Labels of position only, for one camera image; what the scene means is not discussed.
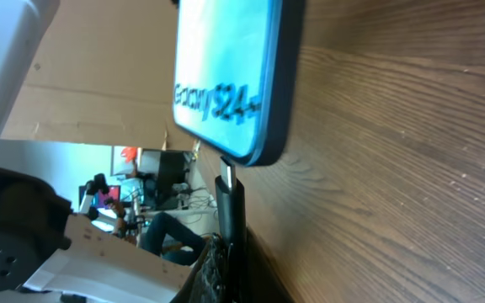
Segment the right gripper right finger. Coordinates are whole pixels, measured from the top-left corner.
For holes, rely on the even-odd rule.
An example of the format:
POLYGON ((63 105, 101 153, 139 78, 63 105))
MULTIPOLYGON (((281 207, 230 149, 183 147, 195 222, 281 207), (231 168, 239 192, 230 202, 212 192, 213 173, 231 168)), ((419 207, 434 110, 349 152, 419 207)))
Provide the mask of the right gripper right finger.
POLYGON ((242 302, 294 302, 273 270, 265 250, 249 227, 247 228, 245 257, 245 269, 242 275, 242 302))

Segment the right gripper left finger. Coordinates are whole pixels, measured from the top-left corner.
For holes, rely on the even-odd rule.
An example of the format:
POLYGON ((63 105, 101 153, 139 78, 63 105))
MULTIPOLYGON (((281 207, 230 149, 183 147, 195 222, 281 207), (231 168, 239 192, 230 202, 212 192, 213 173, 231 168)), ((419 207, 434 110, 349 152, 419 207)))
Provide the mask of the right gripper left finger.
POLYGON ((228 302, 228 253, 222 239, 214 234, 206 243, 174 303, 228 302))

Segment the Galaxy S24 smartphone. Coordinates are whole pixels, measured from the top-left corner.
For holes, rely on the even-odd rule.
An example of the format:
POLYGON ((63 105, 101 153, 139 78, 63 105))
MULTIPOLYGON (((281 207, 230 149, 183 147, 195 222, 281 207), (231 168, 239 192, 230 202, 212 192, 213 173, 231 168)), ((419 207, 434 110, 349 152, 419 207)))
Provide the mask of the Galaxy S24 smartphone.
POLYGON ((305 8, 304 0, 180 0, 175 124, 240 165, 277 162, 305 8))

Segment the seated person in background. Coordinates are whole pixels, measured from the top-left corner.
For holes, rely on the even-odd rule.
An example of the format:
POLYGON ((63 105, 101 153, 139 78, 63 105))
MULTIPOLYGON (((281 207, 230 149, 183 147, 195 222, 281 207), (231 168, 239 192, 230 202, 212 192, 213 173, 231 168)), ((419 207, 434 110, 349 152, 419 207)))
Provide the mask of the seated person in background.
POLYGON ((205 238, 165 212, 153 217, 140 240, 140 248, 184 266, 195 263, 206 244, 205 238))

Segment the background desk with monitors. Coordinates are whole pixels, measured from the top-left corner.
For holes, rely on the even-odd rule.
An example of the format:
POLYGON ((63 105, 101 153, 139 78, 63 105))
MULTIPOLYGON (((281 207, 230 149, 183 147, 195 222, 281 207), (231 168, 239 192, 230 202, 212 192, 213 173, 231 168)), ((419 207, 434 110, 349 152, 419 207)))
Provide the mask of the background desk with monitors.
POLYGON ((113 146, 109 175, 99 173, 79 188, 78 211, 96 215, 115 202, 132 217, 152 217, 165 211, 173 216, 204 215, 216 208, 209 190, 197 184, 196 154, 113 146))

